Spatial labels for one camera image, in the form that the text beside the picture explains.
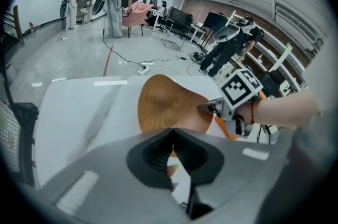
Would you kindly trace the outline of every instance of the desk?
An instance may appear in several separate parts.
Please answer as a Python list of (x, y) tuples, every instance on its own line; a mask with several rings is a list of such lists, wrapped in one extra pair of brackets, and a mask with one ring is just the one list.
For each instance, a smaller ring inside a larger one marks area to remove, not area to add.
[[(35, 161), (40, 186), (97, 146), (141, 133), (137, 103), (150, 76), (56, 81), (49, 85), (36, 123)], [(206, 76), (170, 76), (208, 100), (221, 97)], [(229, 133), (235, 126), (227, 124)], [(212, 121), (207, 134), (226, 138)]]
[(196, 27), (194, 25), (190, 25), (190, 27), (193, 28), (193, 29), (195, 29), (194, 35), (191, 37), (190, 43), (192, 42), (192, 40), (194, 40), (194, 37), (195, 37), (197, 31), (202, 33), (202, 35), (201, 35), (201, 37), (200, 37), (200, 39), (199, 39), (199, 41), (197, 43), (197, 44), (199, 44), (201, 42), (201, 40), (202, 40), (202, 37), (205, 35), (205, 31), (201, 30), (200, 28), (198, 28), (198, 27)]
[(159, 16), (163, 16), (163, 15), (161, 14), (161, 11), (159, 11), (159, 10), (150, 9), (149, 11), (151, 11), (151, 12), (157, 14), (156, 20), (155, 20), (155, 24), (154, 24), (154, 27), (153, 27), (153, 32), (154, 32), (155, 29), (156, 29), (156, 26), (157, 26), (158, 17), (159, 17)]

